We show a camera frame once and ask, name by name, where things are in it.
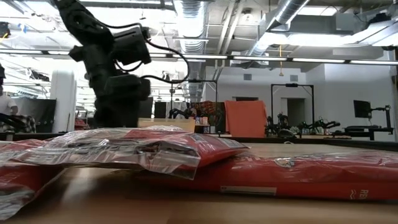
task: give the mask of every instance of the wooden table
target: wooden table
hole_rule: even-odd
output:
[[[347,147],[248,144],[263,156],[362,151]],[[128,170],[70,169],[36,201],[5,223],[340,224],[398,223],[390,203],[287,200],[179,192],[137,183]]]

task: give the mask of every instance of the red plastic bag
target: red plastic bag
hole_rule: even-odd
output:
[[[73,131],[40,147],[0,148],[0,161],[46,166],[144,168],[193,179],[197,167],[237,155],[248,147],[229,139],[186,133],[180,128],[104,128]]]
[[[43,141],[26,140],[9,142],[0,147],[3,155],[9,156],[43,145]],[[39,167],[7,163],[0,166],[0,220],[15,215],[23,206],[33,201],[46,185],[62,173],[61,167]]]
[[[243,153],[197,170],[195,180],[143,173],[180,189],[279,197],[398,199],[398,154],[350,152],[263,158]]]

